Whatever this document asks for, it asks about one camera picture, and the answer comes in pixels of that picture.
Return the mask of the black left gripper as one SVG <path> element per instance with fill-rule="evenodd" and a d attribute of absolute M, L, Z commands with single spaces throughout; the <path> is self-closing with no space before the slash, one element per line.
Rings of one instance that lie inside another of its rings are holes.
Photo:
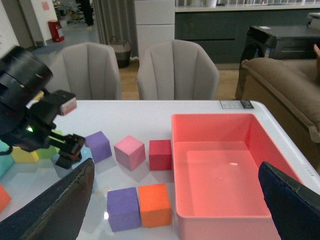
<path fill-rule="evenodd" d="M 82 159 L 81 149 L 86 139 L 76 134 L 60 135 L 52 132 L 57 107 L 52 104 L 33 104 L 18 111 L 0 106 L 0 139 L 10 147 L 32 152 L 54 146 L 59 149 L 55 164 L 70 169 Z"/>

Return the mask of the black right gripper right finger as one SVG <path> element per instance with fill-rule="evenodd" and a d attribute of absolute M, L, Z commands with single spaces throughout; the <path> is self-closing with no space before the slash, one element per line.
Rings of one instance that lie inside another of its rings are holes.
<path fill-rule="evenodd" d="M 320 195 L 267 161 L 258 169 L 264 201 L 282 240 L 320 238 Z"/>

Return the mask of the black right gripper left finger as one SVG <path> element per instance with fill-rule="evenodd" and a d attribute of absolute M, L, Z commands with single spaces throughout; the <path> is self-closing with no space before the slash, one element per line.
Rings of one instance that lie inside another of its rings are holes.
<path fill-rule="evenodd" d="M 95 164 L 86 159 L 27 205 L 1 221 L 2 240 L 75 240 L 91 199 Z"/>

